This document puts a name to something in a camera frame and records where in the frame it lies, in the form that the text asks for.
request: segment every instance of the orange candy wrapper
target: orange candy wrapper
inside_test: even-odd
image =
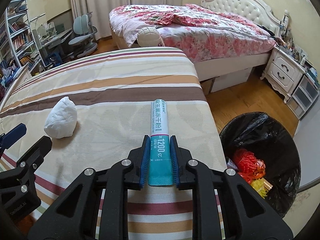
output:
[[[254,153],[246,149],[237,149],[232,161],[239,169],[239,175],[251,184],[253,179],[261,179],[266,174],[263,160],[258,160]]]

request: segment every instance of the gray chair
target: gray chair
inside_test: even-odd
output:
[[[93,26],[90,22],[90,15],[92,12],[88,14],[84,14],[75,19],[73,23],[73,31],[75,34],[80,35],[75,37],[71,41],[69,41],[69,45],[78,46],[82,45],[76,52],[71,55],[71,57],[84,57],[92,52],[94,52],[98,45],[93,42],[93,36],[98,32],[97,28]]]

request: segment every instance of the white cushioned pouf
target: white cushioned pouf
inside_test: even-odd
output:
[[[76,128],[77,109],[69,97],[62,98],[51,110],[44,124],[45,133],[51,138],[70,137]]]
[[[138,32],[137,42],[140,47],[164,47],[164,42],[154,27],[143,27]]]

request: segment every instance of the chair seat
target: chair seat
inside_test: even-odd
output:
[[[91,36],[91,34],[75,37],[74,39],[69,41],[69,45],[72,45],[72,46],[79,45],[80,43],[82,43],[86,39],[90,38],[90,36]]]

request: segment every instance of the white nightstand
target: white nightstand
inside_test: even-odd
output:
[[[291,56],[279,48],[273,48],[260,79],[266,78],[274,90],[283,94],[286,104],[305,72],[305,68]]]

